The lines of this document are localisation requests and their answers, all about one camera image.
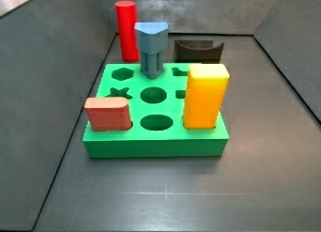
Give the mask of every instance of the shape sorter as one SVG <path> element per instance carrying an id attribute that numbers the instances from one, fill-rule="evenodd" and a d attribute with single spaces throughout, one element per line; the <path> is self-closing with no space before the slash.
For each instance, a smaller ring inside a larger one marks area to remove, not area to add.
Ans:
<path id="1" fill-rule="evenodd" d="M 127 131 L 93 131 L 88 123 L 82 142 L 90 158 L 222 155 L 228 133 L 220 114 L 211 130 L 183 126 L 188 65 L 164 64 L 155 80 L 139 64 L 105 66 L 96 97 L 128 99 L 132 126 Z"/>

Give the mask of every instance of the blue block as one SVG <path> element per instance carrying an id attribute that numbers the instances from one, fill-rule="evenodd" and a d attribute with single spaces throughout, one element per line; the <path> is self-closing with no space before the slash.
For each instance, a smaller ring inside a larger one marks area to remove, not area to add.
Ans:
<path id="1" fill-rule="evenodd" d="M 155 79 L 163 71 L 161 54 L 168 47 L 168 24 L 136 23 L 135 36 L 140 51 L 140 70 L 149 79 Z"/>

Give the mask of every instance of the yellow rectangular block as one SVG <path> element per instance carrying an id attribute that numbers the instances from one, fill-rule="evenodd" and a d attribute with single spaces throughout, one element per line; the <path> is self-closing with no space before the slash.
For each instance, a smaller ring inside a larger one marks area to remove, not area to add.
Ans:
<path id="1" fill-rule="evenodd" d="M 223 64 L 189 64 L 183 114 L 185 129 L 214 128 L 228 79 Z"/>

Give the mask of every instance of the gray wall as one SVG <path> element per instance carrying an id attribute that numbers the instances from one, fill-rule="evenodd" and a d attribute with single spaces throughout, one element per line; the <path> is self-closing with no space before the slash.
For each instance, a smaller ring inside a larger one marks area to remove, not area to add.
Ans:
<path id="1" fill-rule="evenodd" d="M 113 31 L 103 0 L 32 0 L 0 20 L 0 230 L 30 230 Z"/>
<path id="2" fill-rule="evenodd" d="M 280 0 L 254 37 L 321 120 L 321 0 Z"/>
<path id="3" fill-rule="evenodd" d="M 172 33 L 252 35 L 276 0 L 133 0 L 141 22 L 165 21 Z M 113 9 L 109 7 L 113 20 Z"/>

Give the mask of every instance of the pink block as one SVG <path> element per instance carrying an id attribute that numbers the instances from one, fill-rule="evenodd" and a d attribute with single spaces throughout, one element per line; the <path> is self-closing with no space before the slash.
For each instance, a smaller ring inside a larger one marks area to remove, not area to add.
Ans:
<path id="1" fill-rule="evenodd" d="M 93 131 L 127 131 L 131 128 L 125 98 L 86 98 L 84 108 Z"/>

